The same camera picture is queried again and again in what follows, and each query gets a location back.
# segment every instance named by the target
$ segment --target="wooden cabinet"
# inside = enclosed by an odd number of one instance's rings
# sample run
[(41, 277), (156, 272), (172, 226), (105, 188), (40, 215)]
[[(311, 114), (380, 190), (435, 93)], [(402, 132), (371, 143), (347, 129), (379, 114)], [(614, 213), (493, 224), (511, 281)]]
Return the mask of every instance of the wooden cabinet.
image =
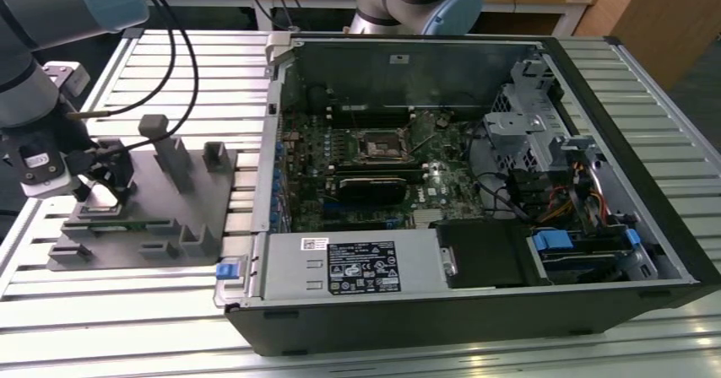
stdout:
[(598, 0), (575, 35), (617, 36), (670, 89), (721, 30), (721, 0)]

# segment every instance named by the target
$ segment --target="blue tab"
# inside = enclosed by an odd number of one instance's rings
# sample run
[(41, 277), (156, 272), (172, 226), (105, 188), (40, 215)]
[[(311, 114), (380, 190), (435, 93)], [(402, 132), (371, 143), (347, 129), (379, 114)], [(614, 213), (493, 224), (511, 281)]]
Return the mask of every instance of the blue tab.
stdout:
[(629, 239), (631, 246), (638, 246), (641, 244), (641, 236), (638, 236), (638, 232), (635, 229), (626, 229), (625, 231), (626, 238)]
[(571, 236), (565, 230), (541, 230), (533, 236), (538, 251), (546, 249), (573, 249)]
[(240, 265), (220, 263), (215, 267), (215, 278), (219, 280), (238, 279), (240, 277)]

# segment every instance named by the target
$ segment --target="gray robot arm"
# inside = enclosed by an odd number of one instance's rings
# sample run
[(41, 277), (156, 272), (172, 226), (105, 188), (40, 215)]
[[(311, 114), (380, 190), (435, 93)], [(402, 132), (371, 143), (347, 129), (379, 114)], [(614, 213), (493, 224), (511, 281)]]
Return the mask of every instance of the gray robot arm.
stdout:
[(0, 0), (0, 133), (28, 197), (72, 192), (65, 155), (95, 147), (31, 52), (147, 19), (145, 0)]
[(483, 0), (358, 0), (354, 34), (465, 35)]

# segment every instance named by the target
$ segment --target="warning label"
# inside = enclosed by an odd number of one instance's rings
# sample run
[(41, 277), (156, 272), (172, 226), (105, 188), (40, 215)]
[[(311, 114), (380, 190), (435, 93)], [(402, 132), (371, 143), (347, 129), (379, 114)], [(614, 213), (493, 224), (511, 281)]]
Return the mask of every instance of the warning label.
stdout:
[(395, 242), (327, 244), (332, 295), (401, 291)]

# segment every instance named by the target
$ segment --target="circuit board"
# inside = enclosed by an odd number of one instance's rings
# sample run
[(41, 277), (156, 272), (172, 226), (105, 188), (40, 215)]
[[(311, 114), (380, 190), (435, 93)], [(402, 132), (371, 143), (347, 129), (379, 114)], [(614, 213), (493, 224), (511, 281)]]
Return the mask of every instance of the circuit board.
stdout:
[(401, 127), (332, 125), (327, 116), (283, 118), (292, 232), (419, 229), (483, 217), (465, 161), (467, 122), (434, 110)]

